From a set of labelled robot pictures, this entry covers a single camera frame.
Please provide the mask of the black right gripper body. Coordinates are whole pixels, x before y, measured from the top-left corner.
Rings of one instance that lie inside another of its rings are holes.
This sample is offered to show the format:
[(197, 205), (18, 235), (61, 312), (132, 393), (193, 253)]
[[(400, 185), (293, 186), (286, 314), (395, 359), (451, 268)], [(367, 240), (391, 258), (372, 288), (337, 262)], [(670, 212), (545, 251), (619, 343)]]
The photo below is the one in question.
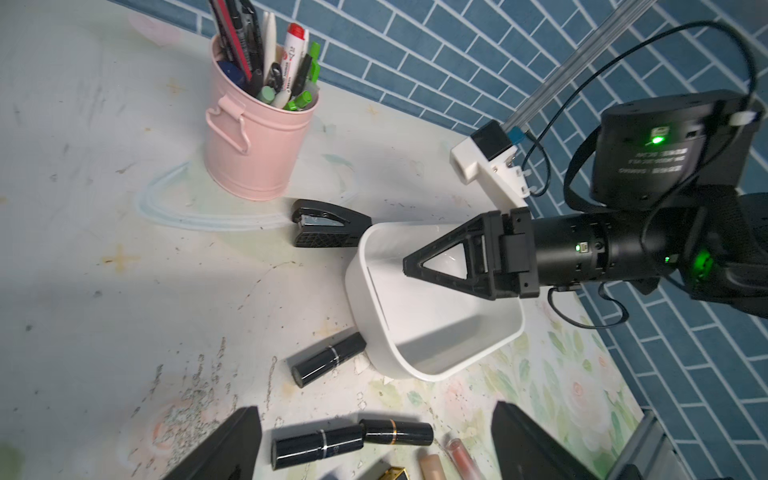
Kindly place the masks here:
[(606, 227), (595, 215), (534, 219), (526, 208), (484, 218), (489, 297), (533, 298), (606, 273)]

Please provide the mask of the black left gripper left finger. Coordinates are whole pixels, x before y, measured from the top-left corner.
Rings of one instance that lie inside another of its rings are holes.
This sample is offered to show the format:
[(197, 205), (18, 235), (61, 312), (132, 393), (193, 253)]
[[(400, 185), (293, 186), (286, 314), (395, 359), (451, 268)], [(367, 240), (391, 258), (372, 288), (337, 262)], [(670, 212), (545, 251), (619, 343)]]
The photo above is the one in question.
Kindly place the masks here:
[(238, 408), (164, 479), (250, 480), (254, 475), (261, 439), (258, 408)]

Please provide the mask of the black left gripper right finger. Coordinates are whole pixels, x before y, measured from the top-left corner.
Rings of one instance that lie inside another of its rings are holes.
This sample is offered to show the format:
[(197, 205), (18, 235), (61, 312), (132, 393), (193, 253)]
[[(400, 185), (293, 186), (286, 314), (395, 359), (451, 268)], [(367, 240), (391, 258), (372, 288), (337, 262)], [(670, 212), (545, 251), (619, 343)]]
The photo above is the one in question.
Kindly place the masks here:
[(515, 404), (496, 404), (491, 435), (502, 479), (597, 479)]

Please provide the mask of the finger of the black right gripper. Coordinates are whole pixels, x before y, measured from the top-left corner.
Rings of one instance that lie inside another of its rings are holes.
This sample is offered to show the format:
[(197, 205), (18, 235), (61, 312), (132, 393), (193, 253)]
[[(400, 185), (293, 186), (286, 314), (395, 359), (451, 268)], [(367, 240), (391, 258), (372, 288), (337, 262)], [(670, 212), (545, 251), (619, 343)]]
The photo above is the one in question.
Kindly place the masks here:
[(501, 213), (478, 215), (403, 259), (406, 276), (486, 300), (498, 298)]

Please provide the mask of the pink lip gloss tube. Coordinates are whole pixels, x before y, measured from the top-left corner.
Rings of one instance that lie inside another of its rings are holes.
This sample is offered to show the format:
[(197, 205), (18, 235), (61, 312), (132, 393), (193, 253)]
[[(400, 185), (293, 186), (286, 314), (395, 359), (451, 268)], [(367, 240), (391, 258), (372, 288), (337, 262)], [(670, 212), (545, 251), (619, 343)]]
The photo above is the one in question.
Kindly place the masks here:
[(450, 438), (445, 445), (445, 450), (462, 480), (485, 479), (477, 463), (459, 438)]

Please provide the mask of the black lipstick silver band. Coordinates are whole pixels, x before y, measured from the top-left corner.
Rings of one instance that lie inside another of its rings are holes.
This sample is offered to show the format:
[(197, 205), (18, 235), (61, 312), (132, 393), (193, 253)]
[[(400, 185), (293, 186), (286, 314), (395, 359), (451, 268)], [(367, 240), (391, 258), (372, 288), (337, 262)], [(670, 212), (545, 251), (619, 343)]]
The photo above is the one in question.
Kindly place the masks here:
[(367, 342), (356, 332), (297, 363), (291, 368), (294, 382), (304, 388), (365, 351)]

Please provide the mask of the white plastic storage box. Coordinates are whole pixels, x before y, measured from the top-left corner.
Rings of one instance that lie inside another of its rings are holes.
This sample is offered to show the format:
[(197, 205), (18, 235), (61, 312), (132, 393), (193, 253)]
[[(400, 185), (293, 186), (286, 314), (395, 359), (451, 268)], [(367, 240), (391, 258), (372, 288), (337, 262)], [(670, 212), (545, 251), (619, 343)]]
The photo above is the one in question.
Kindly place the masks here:
[(366, 354), (394, 379), (444, 380), (519, 337), (520, 300), (485, 300), (403, 272), (404, 258), (451, 224), (379, 223), (362, 235), (345, 289)]

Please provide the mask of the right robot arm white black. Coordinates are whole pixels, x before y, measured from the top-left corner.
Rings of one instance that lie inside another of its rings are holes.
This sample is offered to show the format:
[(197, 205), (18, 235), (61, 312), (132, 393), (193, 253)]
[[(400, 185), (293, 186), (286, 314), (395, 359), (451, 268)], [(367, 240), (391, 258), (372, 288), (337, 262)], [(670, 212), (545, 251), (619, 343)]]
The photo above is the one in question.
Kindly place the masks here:
[(491, 211), (406, 256), (403, 271), (475, 297), (553, 296), (611, 281), (767, 313), (767, 196), (737, 187), (764, 107), (728, 90), (606, 110), (573, 155), (570, 214)]

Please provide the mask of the long black lipstick tube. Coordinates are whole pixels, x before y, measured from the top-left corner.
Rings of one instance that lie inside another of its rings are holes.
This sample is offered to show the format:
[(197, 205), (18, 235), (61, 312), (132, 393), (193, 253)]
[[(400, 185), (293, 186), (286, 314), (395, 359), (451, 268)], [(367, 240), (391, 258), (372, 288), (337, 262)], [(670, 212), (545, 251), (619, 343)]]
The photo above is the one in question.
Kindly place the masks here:
[(364, 427), (353, 425), (274, 440), (271, 467), (280, 470), (358, 451), (363, 448), (364, 436)]

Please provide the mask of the black lipstick gold band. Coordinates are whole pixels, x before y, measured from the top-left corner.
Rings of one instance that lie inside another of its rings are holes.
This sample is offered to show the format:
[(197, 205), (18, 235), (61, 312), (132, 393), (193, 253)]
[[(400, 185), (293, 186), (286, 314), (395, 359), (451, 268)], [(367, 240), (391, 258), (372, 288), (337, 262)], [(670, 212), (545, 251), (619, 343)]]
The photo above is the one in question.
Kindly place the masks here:
[(434, 430), (429, 423), (396, 421), (394, 419), (363, 419), (363, 439), (379, 445), (428, 446), (434, 441)]

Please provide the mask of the black gold square lipstick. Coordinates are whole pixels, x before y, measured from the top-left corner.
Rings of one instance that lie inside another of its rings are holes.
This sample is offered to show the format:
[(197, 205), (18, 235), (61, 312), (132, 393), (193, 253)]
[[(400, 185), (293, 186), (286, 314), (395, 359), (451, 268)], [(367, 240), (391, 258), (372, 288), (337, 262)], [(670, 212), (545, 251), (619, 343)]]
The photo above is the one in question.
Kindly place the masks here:
[(409, 480), (407, 470), (404, 467), (390, 467), (385, 470), (377, 480)]

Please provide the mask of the beige concealer tube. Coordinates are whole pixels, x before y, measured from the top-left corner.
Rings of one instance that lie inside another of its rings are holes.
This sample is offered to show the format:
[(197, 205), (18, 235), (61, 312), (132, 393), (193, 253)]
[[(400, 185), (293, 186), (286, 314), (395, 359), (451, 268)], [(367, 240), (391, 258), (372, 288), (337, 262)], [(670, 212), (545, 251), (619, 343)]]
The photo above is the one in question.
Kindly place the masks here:
[(419, 466), (424, 480), (446, 480), (440, 457), (428, 454), (419, 459)]

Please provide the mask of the black stapler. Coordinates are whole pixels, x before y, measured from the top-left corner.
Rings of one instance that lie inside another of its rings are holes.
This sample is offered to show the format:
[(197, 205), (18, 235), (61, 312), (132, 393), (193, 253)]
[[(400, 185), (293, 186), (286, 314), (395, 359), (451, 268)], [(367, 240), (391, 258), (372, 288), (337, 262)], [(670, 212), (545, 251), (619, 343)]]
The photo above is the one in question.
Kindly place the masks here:
[(372, 219), (357, 211), (327, 202), (298, 199), (291, 220), (297, 225), (297, 248), (355, 248)]

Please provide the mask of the pink metal pen bucket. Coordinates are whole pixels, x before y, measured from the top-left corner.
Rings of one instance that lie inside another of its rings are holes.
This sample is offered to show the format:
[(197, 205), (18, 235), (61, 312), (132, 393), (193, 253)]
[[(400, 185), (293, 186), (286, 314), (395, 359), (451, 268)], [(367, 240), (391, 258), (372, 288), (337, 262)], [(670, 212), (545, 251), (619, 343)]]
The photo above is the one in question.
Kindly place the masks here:
[(210, 101), (204, 163), (227, 192), (253, 201), (282, 196), (290, 183), (317, 106), (296, 112), (269, 106), (247, 94), (222, 71), (219, 37), (208, 46)]

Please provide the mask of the red white marker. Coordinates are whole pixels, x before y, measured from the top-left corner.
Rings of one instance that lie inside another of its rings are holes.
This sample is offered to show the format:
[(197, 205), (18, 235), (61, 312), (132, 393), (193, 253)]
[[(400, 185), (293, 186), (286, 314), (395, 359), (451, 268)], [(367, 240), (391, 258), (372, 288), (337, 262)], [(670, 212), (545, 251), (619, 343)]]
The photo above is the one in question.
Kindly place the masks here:
[(305, 55), (306, 42), (306, 30), (297, 23), (291, 23), (287, 28), (280, 62), (283, 91), (290, 92), (292, 89), (299, 66)]

